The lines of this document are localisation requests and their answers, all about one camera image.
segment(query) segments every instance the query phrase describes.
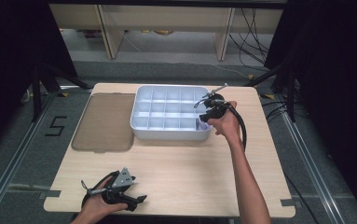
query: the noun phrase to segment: aluminum rail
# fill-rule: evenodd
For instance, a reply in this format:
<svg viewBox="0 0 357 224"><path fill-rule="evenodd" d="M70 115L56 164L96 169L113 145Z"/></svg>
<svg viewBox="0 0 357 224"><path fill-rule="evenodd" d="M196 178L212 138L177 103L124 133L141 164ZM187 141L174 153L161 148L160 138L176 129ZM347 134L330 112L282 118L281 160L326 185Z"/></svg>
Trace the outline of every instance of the aluminum rail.
<svg viewBox="0 0 357 224"><path fill-rule="evenodd" d="M283 101L280 95L276 95L277 101ZM302 158L304 165L306 166L307 171L309 172L309 177L314 184L314 188L317 190L323 207L329 216L332 223L343 224L346 223L343 216L341 215L340 209L337 206L335 199L329 188L326 186L326 183L323 180L323 177L309 152L309 149L306 146L306 143L303 140L303 137L300 134L300 131L297 129L297 126L294 122L291 121L287 113L282 114L283 120L285 121L286 126L294 142L296 144L297 150Z"/></svg>
<svg viewBox="0 0 357 224"><path fill-rule="evenodd" d="M21 166L21 162L23 161L31 143L34 140L34 137L39 129L40 124L45 118L45 114L48 111L49 106L56 98L57 92L49 93L45 102L43 103L43 110L42 113L38 116L38 119L32 122L29 130L27 131L24 138L21 140L21 144L19 145L18 149L16 150L15 154L13 155L12 159L10 160L6 170L0 177L0 202L3 200L7 189L9 188L9 184L12 181L13 177L17 173L19 167Z"/></svg>

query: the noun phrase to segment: cabinet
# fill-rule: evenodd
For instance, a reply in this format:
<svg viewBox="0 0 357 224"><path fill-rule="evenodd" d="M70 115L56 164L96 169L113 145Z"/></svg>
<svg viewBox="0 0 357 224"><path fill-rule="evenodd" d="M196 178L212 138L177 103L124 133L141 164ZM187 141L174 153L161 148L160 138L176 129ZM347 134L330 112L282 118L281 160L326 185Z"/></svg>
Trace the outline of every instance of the cabinet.
<svg viewBox="0 0 357 224"><path fill-rule="evenodd" d="M59 27L101 30L106 52L116 58L125 30L169 30L213 33L218 61L225 59L229 33L246 33L252 9L232 7L137 7L107 5L49 5ZM259 34L274 34L280 9L257 9Z"/></svg>

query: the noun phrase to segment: black curtain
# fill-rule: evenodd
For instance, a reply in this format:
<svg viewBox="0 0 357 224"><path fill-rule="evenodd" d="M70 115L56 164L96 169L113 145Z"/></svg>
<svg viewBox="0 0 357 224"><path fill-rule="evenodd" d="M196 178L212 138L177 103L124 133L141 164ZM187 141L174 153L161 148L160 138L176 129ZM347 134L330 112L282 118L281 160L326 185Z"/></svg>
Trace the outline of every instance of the black curtain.
<svg viewBox="0 0 357 224"><path fill-rule="evenodd" d="M76 77L47 2L0 0L0 133L21 104L34 67L40 63Z"/></svg>
<svg viewBox="0 0 357 224"><path fill-rule="evenodd" d="M288 54L297 36L290 32L305 27L302 13L284 11L267 67ZM323 1L315 13L316 32L291 64L311 119L357 199L357 1ZM286 76L277 74L277 85L286 87Z"/></svg>

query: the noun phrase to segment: white plastic tray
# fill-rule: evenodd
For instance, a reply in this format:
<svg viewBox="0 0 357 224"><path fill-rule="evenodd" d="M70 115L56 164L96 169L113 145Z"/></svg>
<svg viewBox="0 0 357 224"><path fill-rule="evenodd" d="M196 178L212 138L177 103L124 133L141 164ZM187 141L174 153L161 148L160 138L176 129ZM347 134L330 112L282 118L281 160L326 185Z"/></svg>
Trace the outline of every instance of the white plastic tray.
<svg viewBox="0 0 357 224"><path fill-rule="evenodd" d="M207 109L204 104L194 107L207 93L200 86L141 86L130 118L134 135L139 139L207 139L212 126L199 120Z"/></svg>

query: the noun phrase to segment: black cable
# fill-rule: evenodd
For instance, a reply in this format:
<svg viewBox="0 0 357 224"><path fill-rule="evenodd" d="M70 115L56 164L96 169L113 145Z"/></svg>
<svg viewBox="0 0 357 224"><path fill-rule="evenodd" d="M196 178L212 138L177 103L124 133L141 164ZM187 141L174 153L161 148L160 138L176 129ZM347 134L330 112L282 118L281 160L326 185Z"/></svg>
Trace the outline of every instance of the black cable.
<svg viewBox="0 0 357 224"><path fill-rule="evenodd" d="M275 101L275 102L271 102L271 103L266 103L266 104L262 104L262 106L265 106L265 105L274 105L274 104L285 104L286 102L284 101Z"/></svg>
<svg viewBox="0 0 357 224"><path fill-rule="evenodd" d="M260 51L260 54L261 54L262 57L263 57L263 60L265 60L265 59L266 59L266 56L265 56L265 54L264 54L264 50L262 49L262 47L263 47L264 49L266 49L266 50L268 50L268 48L266 48L264 45L262 45L262 44L260 43L259 38L258 38L258 36L257 36L256 21L255 21L256 9L253 8L253 21L252 21L251 25L250 25L250 23L248 22L248 20L247 20L247 18L246 18L246 16L245 16L245 13L244 13L244 10L243 10L243 9L241 9L241 13L242 13L242 16L244 17L245 22L247 23L247 26L248 26L248 34L252 34L252 36L253 36L253 38L254 38L254 41L256 42L258 48L254 47L254 46L252 46L252 45L250 45L250 44L248 44L248 43L246 43L246 44L247 44L248 46L251 46L251 47L254 48L254 49L258 49L258 50Z"/></svg>
<svg viewBox="0 0 357 224"><path fill-rule="evenodd" d="M255 67L251 67L250 65L245 64L242 59L241 59L241 52L244 51L245 53L247 53L250 57L254 58L255 60L260 60L258 59L256 56L254 56L251 52L247 51L246 49L243 49L233 38L233 36L229 35L230 38L233 40L233 42L236 44L236 46L239 48L239 59L242 65L244 65L245 67L254 69L254 70L258 70L258 71L262 71L262 72L268 72L268 70L265 69L260 69L260 68L255 68Z"/></svg>
<svg viewBox="0 0 357 224"><path fill-rule="evenodd" d="M239 121L239 124L241 126L241 133L242 133L242 145L244 146L244 151L247 147L247 130L245 128L244 120L242 119L241 115L237 110L228 102L223 102L223 103L218 103L215 102L216 105L220 105L228 109L233 115L236 117L236 119Z"/></svg>
<svg viewBox="0 0 357 224"><path fill-rule="evenodd" d="M287 109L284 109L284 110L281 110L279 113L273 113L272 115L270 115L269 117L268 117L268 122L271 122L272 120L274 120L275 118L277 118L279 115L281 115L281 114L283 114L283 113L285 113L285 112L288 112L288 110ZM303 119L309 119L309 116L303 116L303 115L301 115L301 114L298 114L298 113L295 113L295 115L297 115L297 116L299 116L300 118L303 118Z"/></svg>
<svg viewBox="0 0 357 224"><path fill-rule="evenodd" d="M297 192L297 195L299 196L300 200L303 202L303 204L307 207L307 209L309 210L309 213L311 214L312 218L314 219L315 223L320 223L318 221L318 219L315 217L314 213L312 212L311 208L309 207L309 205L307 204L306 200L304 200L303 196L301 195L300 191L298 190L298 188L296 187L296 185L294 184L294 182L291 180L291 178L289 178L289 176L282 170L283 175L285 176L285 178L288 180L288 182L291 184L291 186L295 189L295 191Z"/></svg>
<svg viewBox="0 0 357 224"><path fill-rule="evenodd" d="M260 62L261 64L265 63L264 61L262 61L262 60L259 59L258 57L254 56L250 51L244 49L244 48L242 47L242 44L243 44L243 43L242 43L241 45L239 45L239 44L236 42L236 40L233 38L233 36L232 36L231 34L229 34L229 36L230 36L231 40L234 42L234 44L239 48L240 51L245 52L246 54L248 54L248 56L250 56L251 58L257 60L257 61Z"/></svg>
<svg viewBox="0 0 357 224"><path fill-rule="evenodd" d="M245 38L243 38L241 34L239 34L239 36L241 37L242 41L244 41L245 44L248 45L248 47L251 47L251 48L253 48L253 49L258 49L258 50L259 50L259 48L257 48L257 47L255 47L254 45L252 45L252 44L246 42L246 39L247 39L248 34L247 34L247 36L245 36Z"/></svg>
<svg viewBox="0 0 357 224"><path fill-rule="evenodd" d="M101 179L92 189L97 189L108 177L114 176L114 175L119 175L118 171L114 171L114 172L112 172L112 173L106 175L106 176L105 176L103 179ZM83 180L82 180L81 183L82 183L82 187L83 187L84 189L86 189L87 187L86 187L86 185L85 185L85 182L83 182Z"/></svg>
<svg viewBox="0 0 357 224"><path fill-rule="evenodd" d="M268 115L266 116L266 119L268 119L270 116L272 116L274 112L278 111L279 109L281 109L281 108L283 108L283 107L285 107L285 106L286 106L286 104L283 104L283 105L280 105L279 107L277 107L277 108L271 110L271 112L268 113Z"/></svg>
<svg viewBox="0 0 357 224"><path fill-rule="evenodd" d="M277 107L276 109L272 110L269 114L268 117L273 114L275 111L277 111L278 109L281 109L282 107L286 106L286 104L281 105L279 107ZM273 119L275 119L277 116L279 116L280 114L285 113L287 110L283 110L280 111L277 115L275 115L272 119L268 120L268 122L272 121ZM294 188L294 190L296 191L297 195L299 196L300 200L303 202L303 204L307 207L307 209L309 210L309 213L311 214L313 220L315 221L315 223L319 223L318 219L315 217L314 213L312 212L311 208L309 207L309 205L307 204L306 200L303 198L302 194L300 193L300 191L298 190L298 188L296 187L296 185L294 184L294 182L292 181L292 179L285 173L285 171L283 171L283 175L285 176L285 178L288 180L288 182L291 184L291 186Z"/></svg>

